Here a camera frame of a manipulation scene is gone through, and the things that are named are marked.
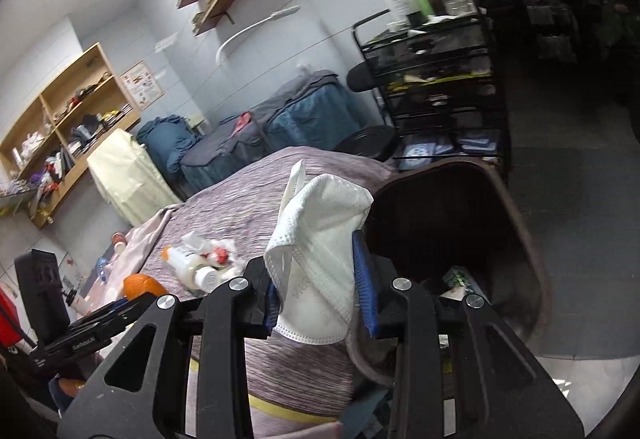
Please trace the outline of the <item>left hand dark glove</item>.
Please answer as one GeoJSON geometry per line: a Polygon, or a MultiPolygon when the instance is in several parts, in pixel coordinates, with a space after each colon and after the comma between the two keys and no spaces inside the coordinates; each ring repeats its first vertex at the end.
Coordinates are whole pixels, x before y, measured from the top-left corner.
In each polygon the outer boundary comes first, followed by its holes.
{"type": "Polygon", "coordinates": [[[58,413],[64,414],[78,396],[86,382],[83,379],[71,379],[55,375],[49,381],[49,391],[58,413]]]}

